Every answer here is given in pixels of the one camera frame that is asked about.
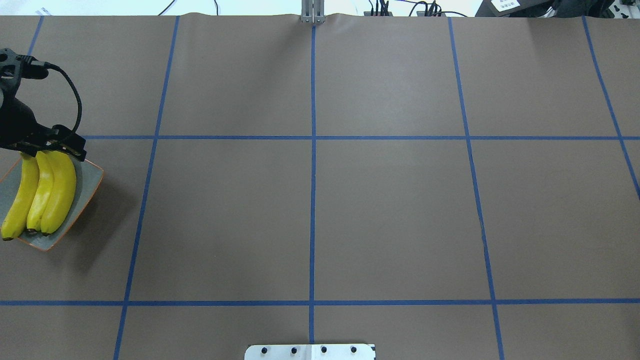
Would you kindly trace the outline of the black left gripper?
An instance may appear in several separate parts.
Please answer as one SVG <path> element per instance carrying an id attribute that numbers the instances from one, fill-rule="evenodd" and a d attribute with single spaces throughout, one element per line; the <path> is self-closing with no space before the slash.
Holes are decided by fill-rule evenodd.
<path id="1" fill-rule="evenodd" d="M 0 147 L 36 157 L 38 152 L 59 151 L 79 162 L 86 160 L 87 140 L 75 130 L 57 124 L 39 125 L 34 112 L 14 98 L 0 109 Z"/>

